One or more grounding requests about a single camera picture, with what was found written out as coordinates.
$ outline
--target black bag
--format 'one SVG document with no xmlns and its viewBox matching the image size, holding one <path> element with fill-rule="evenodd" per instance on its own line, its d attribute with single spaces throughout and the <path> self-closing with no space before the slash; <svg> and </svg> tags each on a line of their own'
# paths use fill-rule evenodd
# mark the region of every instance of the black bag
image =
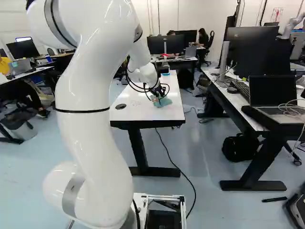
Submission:
<svg viewBox="0 0 305 229">
<path fill-rule="evenodd" d="M 236 137 L 227 137 L 223 144 L 224 156 L 232 162 L 252 160 L 259 147 L 257 138 L 244 134 L 237 134 Z"/>
</svg>

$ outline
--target black band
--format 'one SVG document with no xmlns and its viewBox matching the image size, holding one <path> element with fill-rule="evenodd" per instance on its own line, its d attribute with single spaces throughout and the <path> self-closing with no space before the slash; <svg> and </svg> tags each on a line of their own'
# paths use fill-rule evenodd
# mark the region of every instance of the black band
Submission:
<svg viewBox="0 0 305 229">
<path fill-rule="evenodd" d="M 55 108 L 56 111 L 62 112 L 62 113 L 72 113 L 72 114 L 88 114 L 88 113 L 98 113 L 98 112 L 103 112 L 103 111 L 108 111 L 110 107 L 100 109 L 100 110 L 91 110 L 91 111 L 69 111 L 69 110 L 61 110 Z"/>
<path fill-rule="evenodd" d="M 142 31 L 141 35 L 138 37 L 138 39 L 136 39 L 133 43 L 136 43 L 142 37 L 142 35 L 143 35 L 143 31 Z"/>
</svg>

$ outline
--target gray band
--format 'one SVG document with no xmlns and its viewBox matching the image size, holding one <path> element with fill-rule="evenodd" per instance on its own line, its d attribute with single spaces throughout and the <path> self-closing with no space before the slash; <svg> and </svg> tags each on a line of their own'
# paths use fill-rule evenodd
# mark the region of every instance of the gray band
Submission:
<svg viewBox="0 0 305 229">
<path fill-rule="evenodd" d="M 77 219 L 75 215 L 75 202 L 77 195 L 85 182 L 85 178 L 81 173 L 75 173 L 71 180 L 68 182 L 65 191 L 62 196 L 62 209 L 63 211 Z"/>
<path fill-rule="evenodd" d="M 59 14 L 58 0 L 46 0 L 44 4 L 44 15 L 47 24 L 54 36 L 64 45 L 72 48 L 77 47 L 76 41 L 69 35 Z"/>
</svg>

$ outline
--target floor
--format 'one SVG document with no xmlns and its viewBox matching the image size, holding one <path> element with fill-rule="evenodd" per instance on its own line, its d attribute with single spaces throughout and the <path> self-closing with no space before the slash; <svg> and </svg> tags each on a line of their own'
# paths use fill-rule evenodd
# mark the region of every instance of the floor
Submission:
<svg viewBox="0 0 305 229">
<path fill-rule="evenodd" d="M 112 83 L 112 102 L 124 86 Z M 202 109 L 201 98 L 181 90 L 184 110 Z M 262 203 L 263 198 L 291 196 L 304 182 L 305 165 L 296 167 L 282 151 L 264 174 L 263 179 L 283 181 L 285 193 L 223 192 L 218 182 L 239 179 L 248 163 L 228 162 L 221 152 L 222 142 L 239 132 L 230 119 L 198 123 L 194 111 L 185 115 L 186 124 L 180 129 L 159 128 L 173 161 L 193 182 L 197 202 L 187 220 L 189 229 L 289 229 L 282 202 Z M 65 229 L 68 219 L 49 205 L 41 184 L 45 175 L 58 163 L 71 160 L 59 134 L 56 114 L 48 120 L 34 118 L 31 123 L 38 135 L 20 146 L 0 143 L 0 223 L 3 229 Z M 151 166 L 172 167 L 154 129 L 142 130 L 147 159 Z M 126 131 L 113 129 L 113 137 L 129 166 L 135 160 Z M 305 161 L 301 151 L 297 152 Z M 187 209 L 192 205 L 192 187 L 184 177 L 134 177 L 136 192 L 186 196 Z M 75 224 L 73 229 L 84 229 Z"/>
</svg>

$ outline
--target laptop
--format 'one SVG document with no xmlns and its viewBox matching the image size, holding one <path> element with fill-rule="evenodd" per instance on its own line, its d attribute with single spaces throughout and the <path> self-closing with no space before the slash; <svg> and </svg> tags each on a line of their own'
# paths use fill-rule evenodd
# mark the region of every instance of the laptop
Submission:
<svg viewBox="0 0 305 229">
<path fill-rule="evenodd" d="M 191 46 L 185 48 L 185 55 L 182 58 L 191 58 L 195 57 L 197 52 L 197 46 Z"/>
<path fill-rule="evenodd" d="M 9 67 L 10 67 L 11 75 L 19 75 L 21 73 L 25 73 L 32 70 L 29 59 L 21 59 L 21 60 L 13 61 L 9 63 Z"/>
<path fill-rule="evenodd" d="M 285 104 L 297 99 L 296 84 L 294 75 L 260 75 L 249 77 L 250 106 L 264 115 L 274 119 L 279 124 L 304 123 L 305 112 L 293 105 L 293 101 L 287 109 L 297 110 L 303 118 L 290 117 L 278 109 L 280 104 Z"/>
</svg>

